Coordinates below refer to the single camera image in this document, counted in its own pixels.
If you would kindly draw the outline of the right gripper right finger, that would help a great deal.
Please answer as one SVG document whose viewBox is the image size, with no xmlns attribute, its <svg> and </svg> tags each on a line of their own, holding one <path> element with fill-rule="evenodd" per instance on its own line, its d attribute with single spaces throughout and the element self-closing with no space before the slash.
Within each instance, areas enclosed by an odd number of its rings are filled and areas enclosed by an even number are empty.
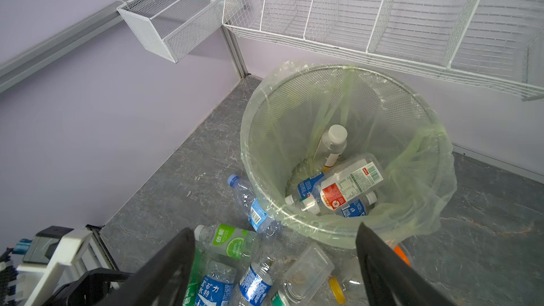
<svg viewBox="0 0 544 306">
<path fill-rule="evenodd" d="M 356 251 L 370 305 L 454 306 L 363 223 L 358 227 Z"/>
</svg>

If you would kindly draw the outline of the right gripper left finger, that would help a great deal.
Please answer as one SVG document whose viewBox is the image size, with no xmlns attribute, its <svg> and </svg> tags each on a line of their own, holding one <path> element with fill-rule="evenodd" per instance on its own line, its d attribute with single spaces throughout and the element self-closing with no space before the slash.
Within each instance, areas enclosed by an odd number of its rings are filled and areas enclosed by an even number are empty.
<svg viewBox="0 0 544 306">
<path fill-rule="evenodd" d="M 184 228 L 100 305 L 182 305 L 196 253 L 194 231 Z"/>
</svg>

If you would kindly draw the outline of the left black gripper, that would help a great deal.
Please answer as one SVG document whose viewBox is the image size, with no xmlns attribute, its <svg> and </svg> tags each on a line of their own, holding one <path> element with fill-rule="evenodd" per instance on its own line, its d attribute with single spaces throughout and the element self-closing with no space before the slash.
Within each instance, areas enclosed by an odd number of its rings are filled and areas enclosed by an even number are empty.
<svg viewBox="0 0 544 306">
<path fill-rule="evenodd" d="M 79 280 L 59 288 L 43 305 L 95 305 L 113 292 L 113 283 L 123 283 L 127 276 L 126 272 L 111 269 L 88 271 Z"/>
</svg>

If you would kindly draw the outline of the blue label bottle white cap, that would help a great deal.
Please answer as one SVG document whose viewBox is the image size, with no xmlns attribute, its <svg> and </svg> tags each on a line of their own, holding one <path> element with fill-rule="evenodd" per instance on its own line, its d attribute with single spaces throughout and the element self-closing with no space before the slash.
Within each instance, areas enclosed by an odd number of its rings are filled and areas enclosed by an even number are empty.
<svg viewBox="0 0 544 306">
<path fill-rule="evenodd" d="M 352 201 L 339 209 L 337 215 L 344 218 L 355 218 L 367 216 L 368 213 L 375 207 L 377 196 L 374 191 L 360 197 L 354 198 Z"/>
</svg>

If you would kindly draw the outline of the red white label bottle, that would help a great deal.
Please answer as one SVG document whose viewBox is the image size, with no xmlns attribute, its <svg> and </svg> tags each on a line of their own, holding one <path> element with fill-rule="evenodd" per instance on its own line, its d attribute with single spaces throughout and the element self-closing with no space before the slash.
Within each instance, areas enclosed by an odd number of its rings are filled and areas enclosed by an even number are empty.
<svg viewBox="0 0 544 306">
<path fill-rule="evenodd" d="M 313 190 L 321 213 L 336 213 L 361 194 L 376 191 L 385 182 L 383 169 L 370 153 L 357 155 L 327 171 Z"/>
</svg>

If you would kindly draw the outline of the clear bottle blue label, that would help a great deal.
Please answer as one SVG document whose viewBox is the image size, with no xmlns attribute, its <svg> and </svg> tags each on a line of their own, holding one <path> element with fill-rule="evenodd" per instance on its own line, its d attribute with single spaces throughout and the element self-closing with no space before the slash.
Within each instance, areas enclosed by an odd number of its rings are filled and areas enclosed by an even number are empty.
<svg viewBox="0 0 544 306">
<path fill-rule="evenodd" d="M 321 202 L 319 198 L 315 198 L 313 190 L 315 185 L 320 183 L 323 178 L 324 173 L 320 172 L 319 174 L 302 181 L 297 185 L 296 192 L 285 197 L 285 202 L 288 205 L 294 205 L 301 211 L 319 215 L 321 213 Z"/>
</svg>

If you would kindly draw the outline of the yellow stripe white cap bottle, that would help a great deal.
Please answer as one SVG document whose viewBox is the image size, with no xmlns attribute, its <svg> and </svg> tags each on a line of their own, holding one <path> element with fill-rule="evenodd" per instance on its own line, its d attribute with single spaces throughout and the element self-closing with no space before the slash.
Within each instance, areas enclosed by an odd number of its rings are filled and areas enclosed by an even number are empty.
<svg viewBox="0 0 544 306">
<path fill-rule="evenodd" d="M 347 129 L 342 125 L 332 125 L 326 130 L 313 157 L 314 167 L 320 171 L 334 167 L 347 148 L 347 137 Z"/>
</svg>

